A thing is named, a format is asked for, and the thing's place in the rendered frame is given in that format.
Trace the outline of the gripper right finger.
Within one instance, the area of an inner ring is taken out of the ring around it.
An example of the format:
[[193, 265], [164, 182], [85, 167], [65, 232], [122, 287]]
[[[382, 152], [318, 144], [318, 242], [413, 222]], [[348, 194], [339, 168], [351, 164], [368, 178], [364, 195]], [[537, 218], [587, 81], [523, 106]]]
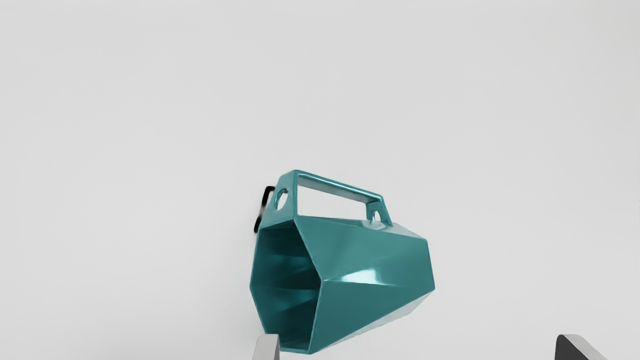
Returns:
[[555, 360], [607, 360], [584, 337], [575, 333], [558, 335], [555, 343]]

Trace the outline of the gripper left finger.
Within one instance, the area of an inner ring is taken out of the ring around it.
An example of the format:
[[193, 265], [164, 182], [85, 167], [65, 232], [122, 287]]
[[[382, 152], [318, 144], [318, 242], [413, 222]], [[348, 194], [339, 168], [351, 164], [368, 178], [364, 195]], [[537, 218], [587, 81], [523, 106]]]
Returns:
[[277, 333], [263, 333], [256, 344], [252, 360], [281, 360], [280, 337]]

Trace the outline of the teal faceted mug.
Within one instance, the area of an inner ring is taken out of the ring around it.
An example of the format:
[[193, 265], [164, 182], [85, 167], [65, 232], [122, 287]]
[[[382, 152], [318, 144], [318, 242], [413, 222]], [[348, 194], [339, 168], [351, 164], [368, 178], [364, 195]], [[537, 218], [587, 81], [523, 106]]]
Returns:
[[[365, 219], [302, 215], [301, 188], [365, 206]], [[263, 192], [249, 289], [278, 349], [315, 354], [407, 316], [434, 290], [428, 242], [384, 198], [302, 170]]]

